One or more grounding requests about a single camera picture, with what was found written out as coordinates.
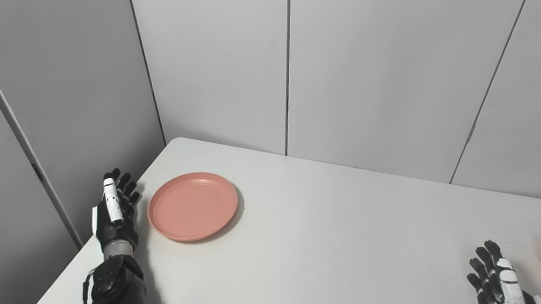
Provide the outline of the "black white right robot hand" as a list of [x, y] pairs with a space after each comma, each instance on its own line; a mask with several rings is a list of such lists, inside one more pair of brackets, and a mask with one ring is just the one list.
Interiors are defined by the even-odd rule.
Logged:
[[466, 279], [476, 292], [477, 304], [541, 304], [541, 296], [521, 288], [517, 271], [497, 243], [485, 241], [475, 253], [469, 262], [473, 272]]

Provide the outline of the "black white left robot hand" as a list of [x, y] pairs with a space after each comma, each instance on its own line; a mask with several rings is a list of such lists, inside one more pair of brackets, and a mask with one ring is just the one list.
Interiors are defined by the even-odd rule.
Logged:
[[139, 245], [135, 229], [136, 205], [141, 194], [130, 173], [121, 173], [119, 168], [103, 177], [102, 197], [92, 208], [92, 231], [102, 251], [109, 245], [123, 241], [134, 251]]

